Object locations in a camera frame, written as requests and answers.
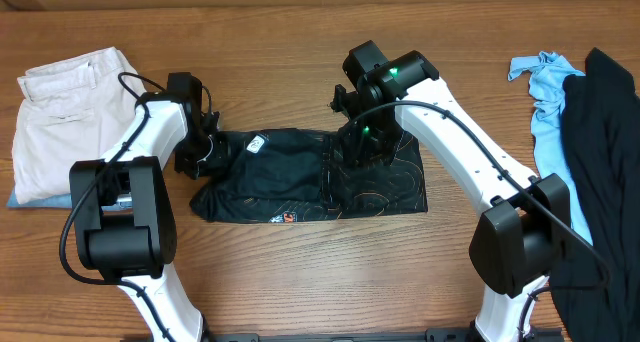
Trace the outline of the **black printed cycling jersey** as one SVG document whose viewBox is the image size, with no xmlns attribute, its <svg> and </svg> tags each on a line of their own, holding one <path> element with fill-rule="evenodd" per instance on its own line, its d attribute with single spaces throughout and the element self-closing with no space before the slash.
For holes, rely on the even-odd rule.
<svg viewBox="0 0 640 342">
<path fill-rule="evenodd" d="M 221 132 L 191 210 L 208 222 L 294 223 L 425 212 L 418 141 L 402 133 L 391 162 L 346 167 L 330 132 Z"/>
</svg>

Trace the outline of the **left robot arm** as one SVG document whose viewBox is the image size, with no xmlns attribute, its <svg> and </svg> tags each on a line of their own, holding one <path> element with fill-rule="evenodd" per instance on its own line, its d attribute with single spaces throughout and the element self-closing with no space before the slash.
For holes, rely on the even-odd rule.
<svg viewBox="0 0 640 342">
<path fill-rule="evenodd" d="M 132 300 L 153 341 L 210 341 L 173 260 L 177 231 L 163 166 L 199 178 L 215 151 L 219 115 L 189 72 L 135 93 L 135 118 L 116 145 L 69 172 L 72 210 L 59 242 L 62 268 L 84 284 L 116 286 Z"/>
</svg>

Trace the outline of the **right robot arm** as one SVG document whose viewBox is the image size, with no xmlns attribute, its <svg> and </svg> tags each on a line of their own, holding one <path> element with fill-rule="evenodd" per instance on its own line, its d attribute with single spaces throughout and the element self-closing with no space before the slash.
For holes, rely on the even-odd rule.
<svg viewBox="0 0 640 342">
<path fill-rule="evenodd" d="M 428 341 L 560 341 L 535 328 L 534 291 L 568 252 L 570 195 L 563 180 L 540 178 L 510 157 L 462 109 L 438 70 L 419 52 L 388 60 L 372 41 L 349 51 L 331 103 L 348 124 L 339 133 L 349 167 L 391 163 L 403 133 L 415 137 L 462 188 L 479 217 L 469 256 L 485 283 L 467 328 L 430 328 Z"/>
</svg>

